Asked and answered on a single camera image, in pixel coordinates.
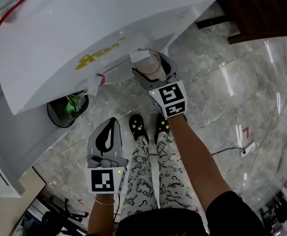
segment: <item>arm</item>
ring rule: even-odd
[[[206,146],[182,115],[168,119],[192,187],[206,212],[219,195],[230,191]]]
[[[97,194],[96,200],[104,204],[112,204],[114,202],[114,195]],[[112,236],[113,214],[114,205],[103,205],[95,201],[89,218],[88,234]]]

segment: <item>black slipper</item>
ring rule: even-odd
[[[141,115],[134,115],[130,117],[129,128],[134,136],[135,141],[137,141],[139,136],[144,136],[149,143],[148,134],[144,128],[144,119]]]
[[[155,135],[154,135],[154,142],[155,144],[157,144],[158,142],[158,136],[160,132],[166,132],[167,134],[169,134],[171,128],[170,125],[168,123],[168,120],[164,118],[164,116],[162,114],[159,114],[157,117],[157,127],[156,127],[156,131],[155,131]]]

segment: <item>wrist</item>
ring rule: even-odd
[[[168,122],[169,122],[170,125],[171,125],[171,122],[181,121],[181,120],[186,121],[186,119],[185,119],[185,117],[183,116],[183,114],[176,115],[176,116],[173,116],[173,117],[169,117],[169,118],[168,118]]]
[[[111,204],[114,201],[114,194],[96,194],[95,198],[101,203]]]

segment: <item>white shelf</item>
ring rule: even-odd
[[[67,131],[51,122],[46,105],[13,115],[0,94],[0,174],[15,190],[13,196],[24,192],[18,181],[23,173]]]

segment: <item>black sleeve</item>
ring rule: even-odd
[[[257,215],[232,191],[223,193],[212,201],[206,217],[211,236],[266,235]]]

